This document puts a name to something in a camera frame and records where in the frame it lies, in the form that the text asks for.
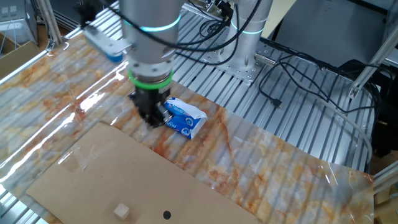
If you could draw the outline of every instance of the blue object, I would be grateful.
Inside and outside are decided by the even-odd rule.
[[[116,56],[106,54],[106,57],[113,63],[118,63],[123,60],[123,54],[116,55]]]
[[[205,112],[178,98],[171,97],[164,105],[174,115],[166,125],[189,139],[195,137],[207,120]]]

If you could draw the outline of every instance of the clear plastic sheet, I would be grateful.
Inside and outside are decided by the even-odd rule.
[[[0,86],[0,184],[47,222],[59,220],[25,191],[97,122],[117,127],[262,222],[373,222],[372,176],[314,158],[177,83],[172,96],[208,121],[193,140],[168,127],[148,129],[126,98],[134,90],[127,65],[108,62],[80,35]]]

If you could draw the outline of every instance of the metal slatted table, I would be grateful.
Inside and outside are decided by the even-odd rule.
[[[200,40],[199,26],[209,19],[214,18],[200,14],[191,6],[184,5],[180,21],[179,41]],[[97,15],[97,20],[93,24],[112,39],[122,37],[119,17],[107,9]],[[80,33],[81,30],[76,29],[66,37],[72,38]],[[205,42],[197,46],[207,47],[210,43],[222,42],[222,36],[223,34],[217,35],[218,39],[210,39],[209,43]],[[259,49],[261,54],[273,60],[287,55],[261,43],[259,43]],[[1,80],[0,84],[32,65],[46,53],[46,51],[40,53]],[[182,53],[193,58],[203,56],[203,53],[198,52]],[[289,62],[314,79],[342,108],[353,109],[371,105],[371,95],[366,90],[360,91],[353,101],[349,100],[347,96],[352,84],[351,80],[336,77],[337,74],[328,70],[320,70],[315,64],[301,58],[291,57]],[[282,72],[282,69],[277,68],[266,77],[261,88],[270,96],[280,99],[284,103],[284,107],[276,108],[270,100],[260,94],[259,80],[269,69],[271,67],[266,65],[255,82],[245,83],[215,67],[202,65],[178,56],[175,59],[173,79],[312,156],[360,171],[366,170],[368,149],[359,133],[342,118],[317,102],[311,94],[297,88]],[[292,69],[290,72],[312,91],[319,92],[308,80],[304,80]],[[358,124],[370,138],[374,116],[373,110],[361,110],[350,113],[348,118]],[[2,205],[1,221],[4,223],[46,223],[2,187],[0,188],[0,204]]]

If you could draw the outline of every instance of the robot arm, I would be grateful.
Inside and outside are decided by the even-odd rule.
[[[141,29],[167,42],[177,43],[178,22],[184,0],[119,0],[120,13]],[[122,20],[123,39],[111,40],[91,25],[82,27],[91,45],[111,61],[120,62],[127,52],[129,78],[136,86],[129,98],[140,116],[152,127],[164,125],[172,114],[164,108],[170,95],[175,49],[166,47],[140,34]]]
[[[177,45],[178,22],[184,2],[185,0],[119,0],[120,13],[114,9],[112,11],[123,18],[121,40],[110,40],[95,27],[87,25],[86,21],[93,21],[95,13],[87,9],[80,11],[83,18],[82,29],[86,39],[94,47],[114,62],[121,61],[122,51],[126,51],[129,78],[136,86],[136,91],[129,98],[134,102],[140,116],[152,127],[164,125],[173,116],[164,108],[164,103],[170,95],[175,49],[201,52],[221,49],[220,58],[227,57],[223,61],[229,61],[229,67],[234,67],[236,71],[251,69],[250,66],[255,64],[256,45],[272,4],[272,0],[237,1],[243,17],[238,17],[238,13],[234,12],[233,19],[239,21],[239,27],[231,23],[233,28],[229,30],[228,40],[217,47],[193,49],[181,47],[183,44],[193,43]],[[221,0],[215,0],[215,3],[225,13],[232,13],[229,4]]]

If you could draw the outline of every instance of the cardboard sheet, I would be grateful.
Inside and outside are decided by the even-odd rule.
[[[65,224],[259,223],[120,130],[98,123],[27,190]],[[123,203],[131,214],[118,220]],[[165,211],[171,213],[166,220]]]

